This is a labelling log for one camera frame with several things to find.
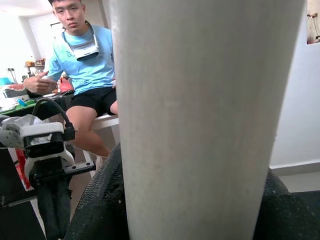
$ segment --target baseboard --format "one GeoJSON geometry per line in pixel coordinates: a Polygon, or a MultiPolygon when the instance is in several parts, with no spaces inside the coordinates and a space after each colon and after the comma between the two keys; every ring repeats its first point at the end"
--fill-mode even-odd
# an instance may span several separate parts
{"type": "Polygon", "coordinates": [[[270,168],[278,176],[289,176],[320,172],[320,159],[297,162],[292,164],[271,165],[270,168]]]}

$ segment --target white cylinder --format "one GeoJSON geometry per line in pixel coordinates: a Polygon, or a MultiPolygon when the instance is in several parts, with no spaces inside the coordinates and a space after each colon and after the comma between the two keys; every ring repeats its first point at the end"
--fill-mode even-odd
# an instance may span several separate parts
{"type": "Polygon", "coordinates": [[[253,236],[302,0],[112,0],[131,240],[253,236]]]}

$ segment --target light blue t-shirt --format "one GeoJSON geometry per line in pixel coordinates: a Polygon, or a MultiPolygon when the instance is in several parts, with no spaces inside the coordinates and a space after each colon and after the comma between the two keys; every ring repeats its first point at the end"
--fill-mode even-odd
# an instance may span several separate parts
{"type": "MultiPolygon", "coordinates": [[[[92,25],[92,28],[99,46],[98,56],[78,61],[61,36],[54,40],[53,52],[45,63],[48,76],[55,81],[59,80],[63,71],[66,72],[72,79],[75,95],[91,89],[112,87],[111,82],[115,76],[111,31],[97,25],[92,25]]],[[[75,46],[91,41],[93,33],[90,28],[82,36],[72,36],[65,32],[64,37],[70,46],[75,46]]]]}

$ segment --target man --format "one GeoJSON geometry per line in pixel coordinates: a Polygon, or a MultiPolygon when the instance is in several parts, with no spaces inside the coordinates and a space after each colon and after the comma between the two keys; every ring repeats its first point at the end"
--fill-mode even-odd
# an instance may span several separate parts
{"type": "Polygon", "coordinates": [[[50,93],[65,71],[75,89],[75,96],[66,112],[77,130],[73,144],[106,157],[110,151],[91,127],[97,116],[118,114],[116,90],[112,84],[115,70],[111,31],[86,22],[86,6],[81,0],[49,2],[65,31],[53,43],[53,54],[46,61],[48,71],[26,79],[24,86],[32,93],[50,93]],[[99,46],[98,55],[79,59],[76,51],[94,48],[95,42],[99,46]]]}

